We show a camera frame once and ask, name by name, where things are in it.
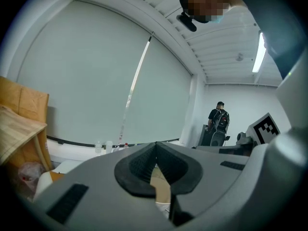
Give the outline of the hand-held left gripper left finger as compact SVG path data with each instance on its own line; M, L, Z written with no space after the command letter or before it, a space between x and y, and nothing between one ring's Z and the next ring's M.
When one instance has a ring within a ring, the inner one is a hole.
M34 201L51 230L169 231L173 224L155 203L150 185L154 143L83 162Z

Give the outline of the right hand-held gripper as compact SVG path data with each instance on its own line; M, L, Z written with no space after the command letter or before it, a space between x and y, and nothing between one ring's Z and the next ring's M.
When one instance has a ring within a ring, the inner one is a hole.
M270 143L280 134L276 123L270 113L266 113L256 122L248 126L246 132L240 132L237 136L236 146L197 146L196 150L217 154L233 154L241 156L251 155L252 148Z

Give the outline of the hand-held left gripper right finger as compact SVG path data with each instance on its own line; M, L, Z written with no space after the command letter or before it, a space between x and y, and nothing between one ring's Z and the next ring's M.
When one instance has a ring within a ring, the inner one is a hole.
M252 157L156 143L156 159L171 190L169 218L157 226L237 226L253 186L244 186Z

